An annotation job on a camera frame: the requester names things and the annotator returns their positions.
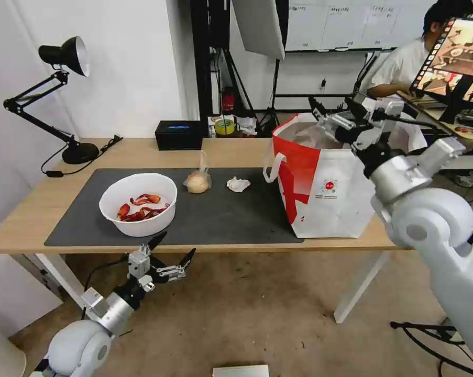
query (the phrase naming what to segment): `logo on bag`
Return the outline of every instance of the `logo on bag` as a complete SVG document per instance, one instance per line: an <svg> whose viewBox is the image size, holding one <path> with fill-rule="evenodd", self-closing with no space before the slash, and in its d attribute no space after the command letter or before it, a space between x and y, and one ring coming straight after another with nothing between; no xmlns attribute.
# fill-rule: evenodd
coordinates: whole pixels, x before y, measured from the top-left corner
<svg viewBox="0 0 473 377"><path fill-rule="evenodd" d="M337 180L325 179L319 185L320 192L315 195L316 199L337 199Z"/></svg>

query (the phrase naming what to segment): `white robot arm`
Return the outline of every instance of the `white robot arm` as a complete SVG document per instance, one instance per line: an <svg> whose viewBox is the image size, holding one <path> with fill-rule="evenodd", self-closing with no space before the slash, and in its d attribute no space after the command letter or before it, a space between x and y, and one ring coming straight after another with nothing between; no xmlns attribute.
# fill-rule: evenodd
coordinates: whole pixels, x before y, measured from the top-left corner
<svg viewBox="0 0 473 377"><path fill-rule="evenodd" d="M86 302L87 316L60 330L51 340L48 354L41 362L42 377L91 377L105 362L114 337L125 329L128 318L140 307L146 293L155 284L181 279L196 249L178 265L166 266L151 255L151 250L165 237L154 237L147 245L128 256L128 280L104 298L89 288L81 297Z"/></svg>
<svg viewBox="0 0 473 377"><path fill-rule="evenodd" d="M331 138L350 144L360 158L376 188L372 206L389 238L418 251L431 271L433 293L473 353L473 211L459 195L428 187L432 176L465 147L449 137L437 140L420 156L406 156L386 142L402 102L378 103L369 110L348 105L355 108L355 120L312 106L318 126Z"/></svg>

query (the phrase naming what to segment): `person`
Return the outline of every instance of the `person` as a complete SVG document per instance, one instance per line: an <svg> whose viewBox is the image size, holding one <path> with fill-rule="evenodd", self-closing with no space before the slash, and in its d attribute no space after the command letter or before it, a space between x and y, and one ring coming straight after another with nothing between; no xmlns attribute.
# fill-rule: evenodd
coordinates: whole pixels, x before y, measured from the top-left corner
<svg viewBox="0 0 473 377"><path fill-rule="evenodd" d="M367 94L382 98L397 91L409 93L428 53L434 47L447 21L453 17L470 17L472 0L438 0L427 11L423 23L423 36L392 51L372 77Z"/></svg>

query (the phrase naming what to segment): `table leg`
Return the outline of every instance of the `table leg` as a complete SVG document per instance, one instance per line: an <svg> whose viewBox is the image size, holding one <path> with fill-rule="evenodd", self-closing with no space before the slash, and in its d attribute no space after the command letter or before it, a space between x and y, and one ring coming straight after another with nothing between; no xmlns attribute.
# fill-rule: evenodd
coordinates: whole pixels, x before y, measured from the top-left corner
<svg viewBox="0 0 473 377"><path fill-rule="evenodd" d="M336 311L334 311L334 319L336 323L343 323L350 314L351 310L362 297L372 279L375 278L379 270L384 266L385 262L390 256L390 251L381 251L375 253L366 262L366 265L358 272L351 290L343 297L341 302L337 305Z"/></svg>
<svg viewBox="0 0 473 377"><path fill-rule="evenodd" d="M67 291L72 299L82 308L84 302L81 295L84 293L84 287L75 277L72 270L67 266L59 254L36 254L46 269L54 276L60 285Z"/></svg>

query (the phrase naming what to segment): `white wall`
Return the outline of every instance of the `white wall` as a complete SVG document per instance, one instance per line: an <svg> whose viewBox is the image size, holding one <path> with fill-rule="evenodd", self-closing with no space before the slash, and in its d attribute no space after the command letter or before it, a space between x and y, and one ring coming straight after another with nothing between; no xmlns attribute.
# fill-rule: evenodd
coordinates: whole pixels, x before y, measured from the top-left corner
<svg viewBox="0 0 473 377"><path fill-rule="evenodd" d="M9 0L0 2L0 220L42 179L40 166L63 143L3 107L48 75ZM27 107L49 124L73 131L56 93ZM54 159L48 168L58 159Z"/></svg>
<svg viewBox="0 0 473 377"><path fill-rule="evenodd" d="M167 10L182 114L184 119L198 120L200 109L198 106L189 0L168 0Z"/></svg>
<svg viewBox="0 0 473 377"><path fill-rule="evenodd" d="M181 119L167 0L14 0L37 46L83 38L90 77L73 73L61 91L81 137L153 137Z"/></svg>

